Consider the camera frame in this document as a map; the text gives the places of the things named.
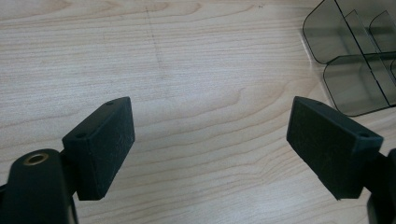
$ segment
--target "black object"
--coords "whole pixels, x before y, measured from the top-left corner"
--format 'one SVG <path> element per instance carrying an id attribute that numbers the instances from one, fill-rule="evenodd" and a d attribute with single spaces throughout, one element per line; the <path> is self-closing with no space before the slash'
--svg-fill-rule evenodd
<path id="1" fill-rule="evenodd" d="M 395 1 L 323 0 L 304 21 L 332 100 L 348 116 L 396 106 L 395 9 Z"/>
<path id="2" fill-rule="evenodd" d="M 0 187 L 0 223 L 78 223 L 72 195 L 105 197 L 134 143 L 130 98 L 100 106 L 63 142 L 61 153 L 40 149 L 12 164 Z"/>
<path id="3" fill-rule="evenodd" d="M 287 140 L 335 199 L 372 192 L 370 223 L 392 223 L 396 208 L 396 149 L 379 153 L 383 138 L 331 107 L 295 97 Z"/>

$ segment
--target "transparent plastic organizer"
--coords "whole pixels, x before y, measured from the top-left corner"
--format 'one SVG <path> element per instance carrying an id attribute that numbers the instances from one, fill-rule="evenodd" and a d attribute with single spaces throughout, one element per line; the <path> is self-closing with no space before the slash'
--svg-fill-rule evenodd
<path id="1" fill-rule="evenodd" d="M 358 116 L 396 106 L 396 2 L 324 0 L 305 19 L 337 109 Z"/>

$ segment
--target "wood grain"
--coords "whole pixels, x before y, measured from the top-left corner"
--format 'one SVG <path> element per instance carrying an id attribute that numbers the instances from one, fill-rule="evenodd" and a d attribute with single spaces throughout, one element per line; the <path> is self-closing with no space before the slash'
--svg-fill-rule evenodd
<path id="1" fill-rule="evenodd" d="M 0 184 L 21 155 L 130 96 L 136 142 L 90 223 L 367 223 L 286 141 L 295 95 L 330 104 L 302 36 L 319 0 L 0 0 Z M 356 119 L 396 145 L 395 109 Z"/>

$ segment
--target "wooden table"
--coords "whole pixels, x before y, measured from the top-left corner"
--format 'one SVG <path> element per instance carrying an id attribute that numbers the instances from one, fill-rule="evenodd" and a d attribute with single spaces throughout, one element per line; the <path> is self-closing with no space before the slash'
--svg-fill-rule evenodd
<path id="1" fill-rule="evenodd" d="M 0 184 L 23 154 L 130 96 L 136 142 L 90 223 L 367 223 L 286 141 L 292 99 L 332 104 L 302 35 L 320 0 L 0 1 Z M 396 146 L 395 109 L 355 120 Z"/>

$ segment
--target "light wood tabletop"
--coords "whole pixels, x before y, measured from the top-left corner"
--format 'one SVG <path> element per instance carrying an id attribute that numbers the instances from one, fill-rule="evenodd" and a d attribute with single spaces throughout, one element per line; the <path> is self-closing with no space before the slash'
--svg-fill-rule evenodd
<path id="1" fill-rule="evenodd" d="M 130 96 L 136 141 L 81 224 L 367 223 L 292 150 L 293 97 L 332 106 L 304 41 L 320 0 L 0 0 L 0 185 Z M 394 108 L 354 118 L 396 147 Z"/>

